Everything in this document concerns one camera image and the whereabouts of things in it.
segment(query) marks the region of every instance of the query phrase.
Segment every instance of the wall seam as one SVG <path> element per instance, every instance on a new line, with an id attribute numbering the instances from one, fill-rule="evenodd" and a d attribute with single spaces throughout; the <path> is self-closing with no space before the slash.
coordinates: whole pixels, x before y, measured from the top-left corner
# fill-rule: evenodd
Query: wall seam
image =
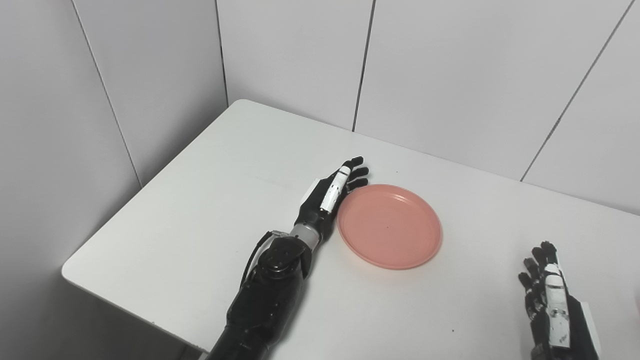
<path id="1" fill-rule="evenodd" d="M 360 94 L 362 93 L 362 81 L 364 80 L 364 69 L 367 65 L 367 53 L 369 52 L 369 41 L 371 39 L 371 27 L 373 25 L 373 14 L 376 10 L 376 0 L 371 2 L 371 16 L 369 17 L 369 29 L 367 30 L 367 42 L 364 45 L 364 57 L 362 59 L 362 72 L 360 73 L 360 84 L 358 86 L 358 96 L 356 97 L 356 110 L 353 114 L 353 124 L 351 125 L 351 132 L 356 131 L 356 120 L 358 118 L 358 107 L 360 106 Z"/>
<path id="2" fill-rule="evenodd" d="M 98 77 L 100 78 L 100 84 L 102 85 L 102 90 L 104 91 L 104 95 L 107 97 L 107 102 L 109 103 L 109 108 L 111 109 L 111 114 L 113 115 L 113 120 L 116 122 L 116 126 L 118 127 L 118 132 L 120 133 L 120 138 L 122 139 L 122 143 L 124 144 L 124 148 L 127 151 L 127 156 L 129 157 L 129 162 L 131 163 L 131 167 L 133 168 L 133 173 L 136 175 L 136 179 L 138 180 L 138 184 L 142 189 L 142 182 L 140 181 L 140 176 L 138 175 L 138 171 L 136 170 L 136 165 L 133 163 L 133 158 L 131 157 L 131 152 L 129 151 L 129 147 L 127 146 L 127 142 L 124 138 L 124 134 L 122 133 L 122 128 L 120 127 L 120 123 L 118 122 L 118 117 L 116 116 L 115 110 L 113 109 L 113 104 L 111 103 L 111 98 L 109 97 L 109 93 L 107 92 L 107 87 L 104 84 L 104 79 L 102 78 L 102 74 L 100 73 L 100 69 L 98 68 L 98 63 L 95 61 L 95 56 L 93 55 L 93 49 L 91 48 L 91 44 L 89 44 L 89 38 L 86 36 L 86 31 L 84 30 L 84 26 L 82 21 L 80 20 L 80 14 L 78 13 L 78 9 L 76 7 L 76 3 L 74 0 L 70 0 L 71 5 L 74 7 L 74 11 L 76 13 L 76 18 L 78 19 L 78 23 L 80 24 L 80 29 L 82 30 L 82 34 L 84 36 L 84 41 L 86 42 L 86 46 L 89 48 L 89 53 L 91 54 L 91 59 L 93 60 L 93 66 L 95 67 L 96 72 L 98 73 Z"/>
<path id="3" fill-rule="evenodd" d="M 551 131 L 549 131 L 549 134 L 547 135 L 547 137 L 545 138 L 545 141 L 542 142 L 542 145 L 540 146 L 540 148 L 538 149 L 538 151 L 536 152 L 536 155 L 533 157 L 533 160 L 531 160 L 531 162 L 529 163 L 529 166 L 527 167 L 527 170 L 525 170 L 524 174 L 522 174 L 522 177 L 520 178 L 520 182 L 524 181 L 524 178 L 527 176 L 527 174 L 529 173 L 531 167 L 533 166 L 533 163 L 536 162 L 536 160 L 538 159 L 538 156 L 540 155 L 540 153 L 542 152 L 542 149 L 545 147 L 545 145 L 547 144 L 547 142 L 549 141 L 549 139 L 551 138 L 551 136 L 554 134 L 554 131 L 556 131 L 556 128 L 558 127 L 558 125 L 560 125 L 560 121 L 562 120 L 564 113 L 566 113 L 567 109 L 569 108 L 569 106 L 571 105 L 571 103 L 573 102 L 573 100 L 575 99 L 575 96 L 578 94 L 578 91 L 580 91 L 580 89 L 582 88 L 584 82 L 587 80 L 587 77 L 589 76 L 589 74 L 591 73 L 591 71 L 593 70 L 593 67 L 596 65 L 596 63 L 598 62 L 598 60 L 600 59 L 602 53 L 605 51 L 605 49 L 607 48 L 607 46 L 609 45 L 609 42 L 611 41 L 611 39 L 613 38 L 613 35 L 615 35 L 616 31 L 618 30 L 618 28 L 620 27 L 620 24 L 622 24 L 622 20 L 625 19 L 625 17 L 627 16 L 627 13 L 629 12 L 629 10 L 631 9 L 631 6 L 634 4 L 636 0 L 631 0 L 631 3 L 629 3 L 629 5 L 627 6 L 627 9 L 625 10 L 625 12 L 622 14 L 622 17 L 620 17 L 620 20 L 618 20 L 618 23 L 616 23 L 615 27 L 613 28 L 613 31 L 611 31 L 611 34 L 609 34 L 609 37 L 607 38 L 607 41 L 604 42 L 604 45 L 602 46 L 602 48 L 600 49 L 600 51 L 598 52 L 598 54 L 596 55 L 596 58 L 593 60 L 593 62 L 591 63 L 591 66 L 589 67 L 589 69 L 587 70 L 587 72 L 585 73 L 584 77 L 582 78 L 582 80 L 580 81 L 580 83 L 578 84 L 578 87 L 575 89 L 575 91 L 573 92 L 573 95 L 571 96 L 571 98 L 569 98 L 569 102 L 566 104 L 566 106 L 564 107 L 564 109 L 562 110 L 562 112 L 560 113 L 560 116 L 558 117 L 558 119 L 556 120 L 556 123 L 553 125 L 553 127 L 551 128 Z"/>
<path id="4" fill-rule="evenodd" d="M 227 99 L 227 107 L 229 107 L 229 92 L 227 89 L 227 72 L 225 71 L 225 55 L 222 52 L 222 31 L 220 31 L 220 10 L 218 9 L 218 0 L 216 5 L 216 22 L 218 23 L 218 41 L 220 42 L 220 62 L 222 63 L 222 82 L 225 84 L 225 97 Z"/>

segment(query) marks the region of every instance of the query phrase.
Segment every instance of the robotic arm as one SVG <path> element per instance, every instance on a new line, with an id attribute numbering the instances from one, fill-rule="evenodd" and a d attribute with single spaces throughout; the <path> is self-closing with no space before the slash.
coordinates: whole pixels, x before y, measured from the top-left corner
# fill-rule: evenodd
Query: robotic arm
<path id="1" fill-rule="evenodd" d="M 556 247 L 544 241 L 531 252 L 535 260 L 524 259 L 529 273 L 518 275 L 536 344 L 531 360 L 598 360 L 589 308 L 569 295 Z"/>
<path id="2" fill-rule="evenodd" d="M 345 161 L 318 181 L 300 206 L 291 232 L 270 231 L 260 239 L 227 312 L 227 325 L 208 360 L 263 359 L 280 339 L 309 275 L 314 249 L 331 235 L 346 195 L 368 184 L 360 179 L 369 173 L 367 167 L 359 167 L 362 163 L 362 157 Z"/>

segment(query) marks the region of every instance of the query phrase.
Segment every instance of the white wall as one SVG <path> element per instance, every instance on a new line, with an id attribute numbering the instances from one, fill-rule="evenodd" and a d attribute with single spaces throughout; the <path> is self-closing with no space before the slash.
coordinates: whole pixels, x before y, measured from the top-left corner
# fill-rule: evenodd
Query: white wall
<path id="1" fill-rule="evenodd" d="M 140 186 L 68 0 L 0 1 L 0 358 L 176 359 L 60 267 Z"/>
<path id="2" fill-rule="evenodd" d="M 224 109 L 213 0 L 74 0 L 142 184 Z"/>
<path id="3" fill-rule="evenodd" d="M 351 129 L 372 0 L 218 0 L 229 102 Z"/>
<path id="4" fill-rule="evenodd" d="M 356 132 L 520 179 L 630 0 L 378 0 Z"/>
<path id="5" fill-rule="evenodd" d="M 640 215 L 639 97 L 635 4 L 524 181 Z"/>

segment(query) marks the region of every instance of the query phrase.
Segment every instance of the robotic hand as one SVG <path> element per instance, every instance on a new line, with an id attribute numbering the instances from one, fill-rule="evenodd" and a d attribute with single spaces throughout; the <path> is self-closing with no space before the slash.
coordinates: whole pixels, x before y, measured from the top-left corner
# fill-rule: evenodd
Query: robotic hand
<path id="1" fill-rule="evenodd" d="M 345 161 L 318 181 L 300 206 L 291 232 L 270 231 L 258 241 L 227 312 L 227 326 L 208 360 L 263 359 L 280 339 L 309 275 L 314 249 L 331 235 L 346 195 L 368 184 L 360 179 L 369 173 L 367 167 L 359 167 L 362 163 L 362 157 Z"/>
<path id="2" fill-rule="evenodd" d="M 548 241 L 524 259 L 529 271 L 518 278 L 526 290 L 525 307 L 536 346 L 532 360 L 598 360 L 597 335 L 587 304 L 569 295 L 558 265 L 556 247 Z"/>

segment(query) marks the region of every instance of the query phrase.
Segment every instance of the pink plate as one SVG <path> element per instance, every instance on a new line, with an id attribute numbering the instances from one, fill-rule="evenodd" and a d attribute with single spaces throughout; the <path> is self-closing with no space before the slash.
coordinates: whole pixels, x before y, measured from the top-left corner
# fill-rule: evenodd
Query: pink plate
<path id="1" fill-rule="evenodd" d="M 353 252 L 388 269 L 422 265 L 442 243 L 431 206 L 393 185 L 369 185 L 349 194 L 338 212 L 338 229 Z"/>

